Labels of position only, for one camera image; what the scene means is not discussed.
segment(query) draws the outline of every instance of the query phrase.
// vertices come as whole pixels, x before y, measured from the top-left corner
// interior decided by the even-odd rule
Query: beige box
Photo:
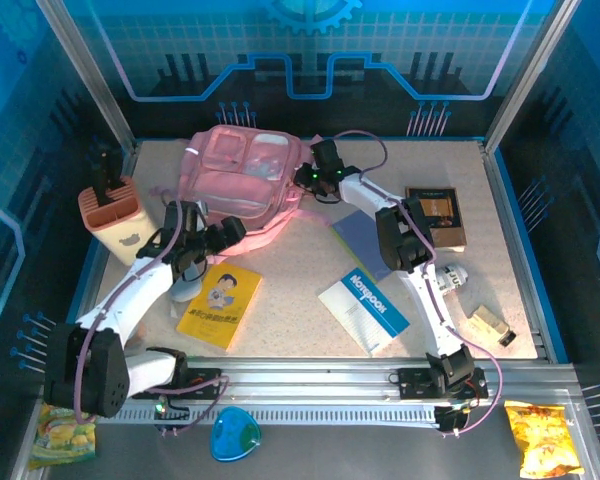
[[[113,203],[99,207],[93,188],[87,188],[78,195],[78,205],[87,230],[130,266],[138,250],[158,229],[142,206],[133,180],[129,177],[121,180],[124,187],[107,190]]]

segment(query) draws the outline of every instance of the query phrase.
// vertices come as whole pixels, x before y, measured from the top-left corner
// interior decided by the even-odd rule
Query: yellow snack bag
[[[521,478],[555,478],[584,473],[569,434],[564,407],[504,402],[522,453]]]
[[[29,470],[95,458],[95,428],[93,422],[78,425],[73,410],[44,403],[31,448]]]

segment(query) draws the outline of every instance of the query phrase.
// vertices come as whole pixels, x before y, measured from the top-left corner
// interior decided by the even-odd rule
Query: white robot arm
[[[185,386],[184,352],[150,348],[125,358],[124,345],[149,307],[174,282],[181,281],[192,263],[235,245],[246,231],[235,217],[224,219],[221,226],[200,230],[198,208],[182,202],[182,228],[173,248],[165,253],[176,235],[177,214],[172,202],[167,206],[164,227],[140,249],[129,272],[109,295],[75,324],[59,323],[49,333],[44,386],[47,403],[74,408],[74,399],[79,396],[82,411],[111,417],[137,393],[159,385],[170,389]],[[93,337],[81,369],[82,381],[76,388],[80,352],[88,335]]]
[[[357,173],[344,178],[340,182],[339,191],[342,201],[355,205],[374,220],[376,212],[383,208],[395,208],[396,202],[402,201],[401,198],[384,191],[369,180],[364,178],[360,180],[360,176]],[[447,328],[455,327],[451,322],[449,311],[438,288],[433,263],[422,263],[414,267],[414,271],[411,273],[407,271],[398,271],[396,273],[415,302],[420,318],[427,324],[425,328],[427,352],[438,358],[442,358],[461,350],[462,344],[460,340],[453,336]],[[433,299],[427,291],[424,281],[425,275],[434,286],[435,300],[444,318],[442,322],[436,312]]]
[[[469,349],[455,333],[442,299],[433,264],[433,241],[417,198],[390,194],[364,178],[356,167],[345,167],[333,140],[312,145],[315,167],[305,163],[294,183],[314,195],[333,194],[376,222],[380,253],[409,291],[426,332],[429,377],[440,397],[461,390],[478,369]]]
[[[396,271],[425,323],[430,383],[440,397],[464,385],[474,375],[473,359],[468,348],[450,332],[455,327],[438,288],[432,257],[410,228],[410,225],[416,226],[419,233],[431,241],[419,201],[391,195],[361,178],[357,168],[345,168],[331,140],[315,144],[312,149],[318,168],[305,163],[296,172],[294,182],[316,194],[333,193],[376,221],[382,257],[387,266]],[[164,250],[173,235],[175,205],[169,207],[165,227],[140,250],[118,287],[137,278],[121,292],[116,287],[75,325],[58,324],[49,335],[44,391],[47,403],[73,407],[76,359],[88,330],[94,329],[94,322],[96,334],[89,346],[81,384],[82,410],[111,417],[129,396],[160,385],[169,389],[184,386],[187,361],[183,352],[155,348],[125,358],[123,347],[149,307],[192,262],[220,253],[242,240],[246,232],[242,223],[233,217],[223,220],[222,230],[211,226],[196,231],[197,215],[192,206],[185,204],[187,221],[176,248],[162,263],[138,276],[138,272]],[[409,221],[404,213],[409,214]],[[154,243],[158,233],[162,233],[160,243]],[[97,324],[108,301],[112,303],[106,316]]]

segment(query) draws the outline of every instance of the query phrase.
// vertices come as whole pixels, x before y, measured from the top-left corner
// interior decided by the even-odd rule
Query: yellow book
[[[191,300],[178,324],[180,333],[228,349],[262,275],[221,263],[211,267],[200,295]]]

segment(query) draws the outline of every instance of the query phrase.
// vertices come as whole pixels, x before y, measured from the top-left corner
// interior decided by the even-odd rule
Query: metal frame
[[[64,3],[62,0],[36,2],[120,146],[127,153],[133,153],[136,139],[131,128]]]
[[[121,145],[135,148],[135,139],[115,103],[89,53],[82,37],[68,12],[59,0],[37,0],[47,16],[54,32],[60,39],[81,78],[89,88],[98,107],[107,119]],[[509,240],[510,254],[521,293],[527,305],[527,314],[532,326],[544,334],[547,357],[556,360],[556,353],[550,343],[546,320],[534,288],[533,278],[517,230],[513,212],[506,196],[503,178],[495,161],[494,152],[510,126],[533,83],[564,32],[579,0],[564,0],[556,11],[546,35],[533,54],[528,68],[520,76],[512,92],[507,96],[498,111],[496,120],[489,129],[485,149],[485,169],[489,178],[496,207],[502,221],[505,237]],[[98,278],[102,276],[106,255],[96,253],[91,271],[87,275],[85,295],[79,299],[78,315],[90,309],[95,302]],[[221,405],[239,405],[243,408],[262,406],[315,407],[315,406],[360,406],[375,409],[395,409],[416,405],[431,405],[432,402],[404,402],[399,400],[398,390],[388,382],[388,376],[398,367],[426,366],[423,360],[414,359],[257,359],[257,358],[198,358],[192,359],[198,367],[217,367],[231,378],[231,386]],[[485,369],[487,380],[493,387],[497,385],[497,372],[493,365],[477,362]],[[591,418],[584,403],[577,376],[571,365],[550,365],[544,361],[503,361],[503,374],[506,378],[503,395],[508,398],[533,403],[565,405],[567,417],[572,420],[571,433],[585,468],[587,478],[600,479],[600,444]],[[125,409],[142,405],[129,400]],[[23,470],[28,458],[28,445],[35,434],[37,410],[31,416],[23,448],[16,462],[12,478],[45,478],[48,470],[29,473]]]
[[[571,17],[575,13],[580,0],[563,0],[560,7],[548,22],[545,34],[533,53],[527,68],[520,74],[509,90],[496,117],[486,135],[485,150],[493,154],[504,138],[509,126],[518,114],[531,88],[547,65],[549,56],[562,37]]]
[[[263,410],[263,407],[277,407],[281,411],[343,410],[378,412],[377,420],[365,419],[349,424],[395,425],[404,427],[404,422],[387,422],[387,415],[382,412],[415,411],[419,407],[426,411],[428,406],[447,404],[447,402],[409,402],[401,401],[398,388],[388,381],[389,375],[401,367],[424,367],[422,360],[412,359],[244,359],[244,358],[192,358],[190,362],[196,367],[222,368],[231,379],[227,394],[220,401],[220,406],[237,405],[244,409]],[[548,365],[533,361],[501,362],[506,382],[503,396],[527,401],[535,404],[563,405],[569,420],[570,432],[578,452],[578,457],[585,469],[588,479],[600,480],[600,444],[588,414],[575,370],[571,365]],[[497,385],[497,371],[491,363],[484,361],[478,365],[485,369],[493,398]],[[199,411],[201,402],[190,401],[193,411]],[[133,412],[146,409],[146,402],[128,400],[123,410],[128,413],[118,420],[106,420],[102,423],[129,423],[128,417]],[[15,464],[11,476],[16,479],[41,479],[48,474],[48,469],[28,472],[26,469],[29,456],[28,445],[33,441],[37,410],[34,410],[23,441],[23,448]],[[400,418],[400,414],[389,418]],[[280,422],[289,423],[287,419]],[[324,424],[313,418],[304,424]],[[426,419],[414,427],[430,427]]]
[[[532,330],[540,332],[549,362],[564,362],[566,358],[566,355],[563,353],[564,348],[562,345],[559,345],[560,354],[556,353],[556,345],[554,345],[549,332],[545,309],[538,293],[538,287],[533,279],[533,273],[529,259],[525,253],[520,230],[515,221],[512,205],[507,197],[502,172],[497,165],[494,154],[483,152],[483,161],[489,185],[491,186],[493,201],[500,217],[502,231],[507,240],[511,264],[525,306],[527,319],[531,324]]]

